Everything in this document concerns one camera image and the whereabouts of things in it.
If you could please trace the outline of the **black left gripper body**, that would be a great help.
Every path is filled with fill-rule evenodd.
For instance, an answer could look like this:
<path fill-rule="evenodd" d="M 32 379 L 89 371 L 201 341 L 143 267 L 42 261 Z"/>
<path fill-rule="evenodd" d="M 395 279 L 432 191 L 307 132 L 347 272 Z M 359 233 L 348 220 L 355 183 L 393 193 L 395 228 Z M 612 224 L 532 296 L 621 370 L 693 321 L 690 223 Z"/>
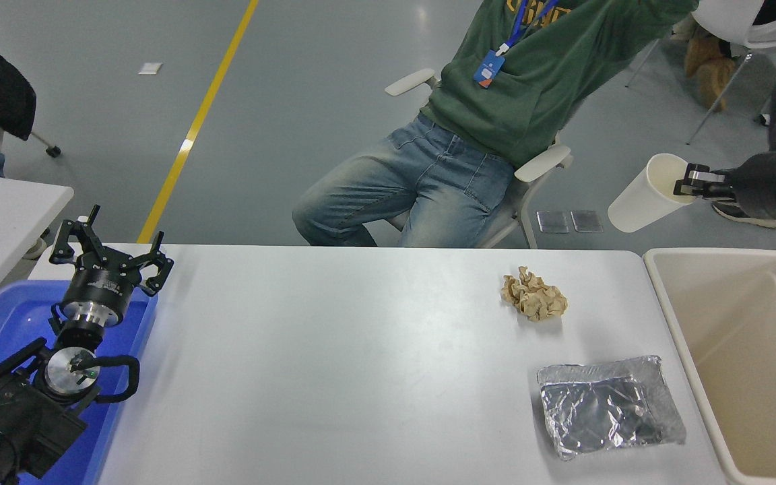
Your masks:
<path fill-rule="evenodd" d="M 111 269 L 96 264 L 73 262 L 75 273 L 61 301 L 63 311 L 74 311 L 84 304 L 99 304 L 110 311 L 126 311 L 133 289 L 138 285 L 138 270 Z"/>

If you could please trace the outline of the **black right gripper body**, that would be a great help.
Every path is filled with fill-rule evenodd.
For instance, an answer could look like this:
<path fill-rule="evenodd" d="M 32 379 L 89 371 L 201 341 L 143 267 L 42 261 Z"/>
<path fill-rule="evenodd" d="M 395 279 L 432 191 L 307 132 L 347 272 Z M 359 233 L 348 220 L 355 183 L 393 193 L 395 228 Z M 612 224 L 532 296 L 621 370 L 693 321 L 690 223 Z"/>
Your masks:
<path fill-rule="evenodd" d="M 776 223 L 776 152 L 750 157 L 725 171 L 731 200 L 725 218 L 737 223 Z"/>

